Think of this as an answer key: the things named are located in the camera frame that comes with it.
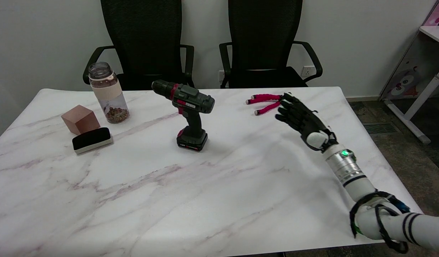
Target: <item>chair armrest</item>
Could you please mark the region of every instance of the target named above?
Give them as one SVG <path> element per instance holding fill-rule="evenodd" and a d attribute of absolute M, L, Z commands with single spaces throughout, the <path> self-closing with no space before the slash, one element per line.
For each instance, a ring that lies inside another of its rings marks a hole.
<path fill-rule="evenodd" d="M 113 49 L 115 48 L 115 46 L 101 46 L 96 48 L 96 50 L 94 50 L 93 54 L 91 55 L 91 58 L 89 58 L 88 64 L 86 65 L 85 71 L 83 72 L 83 81 L 85 84 L 89 85 L 89 66 L 91 66 L 91 64 L 97 62 L 97 59 L 99 59 L 99 56 L 101 56 L 102 52 L 105 49 Z"/>
<path fill-rule="evenodd" d="M 194 63 L 194 46 L 180 45 L 186 48 L 186 63 L 185 63 L 185 77 L 192 78 L 192 65 Z"/>
<path fill-rule="evenodd" d="M 311 61 L 314 64 L 314 67 L 316 69 L 316 74 L 309 76 L 308 78 L 304 79 L 304 82 L 308 82 L 314 78 L 319 78 L 321 77 L 321 75 L 323 74 L 323 67 L 321 66 L 321 63 L 319 62 L 318 57 L 316 56 L 316 53 L 314 52 L 313 48 L 311 47 L 310 44 L 308 44 L 307 42 L 302 42 L 302 41 L 294 41 L 293 44 L 299 44 L 302 45 L 305 50 L 308 52 L 308 55 L 311 58 Z"/>
<path fill-rule="evenodd" d="M 219 44 L 219 52 L 221 53 L 221 60 L 223 62 L 224 76 L 231 75 L 231 63 L 229 62 L 229 54 L 227 46 L 231 46 L 232 42 Z"/>

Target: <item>cordless drill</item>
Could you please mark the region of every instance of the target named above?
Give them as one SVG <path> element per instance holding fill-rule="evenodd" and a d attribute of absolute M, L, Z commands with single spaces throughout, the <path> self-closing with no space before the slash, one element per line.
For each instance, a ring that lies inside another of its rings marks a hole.
<path fill-rule="evenodd" d="M 202 129 L 199 112 L 209 114 L 215 105 L 215 99 L 187 85 L 156 80 L 151 85 L 153 91 L 172 101 L 178 113 L 188 121 L 188 125 L 178 133 L 177 145 L 195 151 L 202 150 L 208 135 Z"/>

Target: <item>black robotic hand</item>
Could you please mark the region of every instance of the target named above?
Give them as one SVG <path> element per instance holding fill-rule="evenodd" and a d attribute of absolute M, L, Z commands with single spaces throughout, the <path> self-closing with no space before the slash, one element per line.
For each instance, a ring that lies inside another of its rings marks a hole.
<path fill-rule="evenodd" d="M 338 144 L 334 132 L 314 114 L 316 111 L 312 112 L 299 99 L 285 93 L 281 105 L 275 118 L 297 130 L 310 149 L 324 153 L 331 145 Z"/>

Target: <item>silver metal joint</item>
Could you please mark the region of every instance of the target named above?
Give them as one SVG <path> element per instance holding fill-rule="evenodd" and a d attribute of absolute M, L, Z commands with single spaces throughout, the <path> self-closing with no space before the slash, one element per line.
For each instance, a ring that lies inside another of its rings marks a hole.
<path fill-rule="evenodd" d="M 356 163 L 356 157 L 351 150 L 337 151 L 326 159 L 329 167 L 340 180 L 343 186 L 357 177 L 364 176 L 361 168 Z"/>

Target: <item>black eraser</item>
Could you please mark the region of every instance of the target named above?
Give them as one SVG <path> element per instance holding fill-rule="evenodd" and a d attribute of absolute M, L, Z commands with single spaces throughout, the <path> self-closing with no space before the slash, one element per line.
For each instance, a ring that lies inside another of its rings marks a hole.
<path fill-rule="evenodd" d="M 74 151 L 79 154 L 103 145 L 113 143 L 110 130 L 107 127 L 101 127 L 97 130 L 91 130 L 76 136 L 72 139 Z"/>

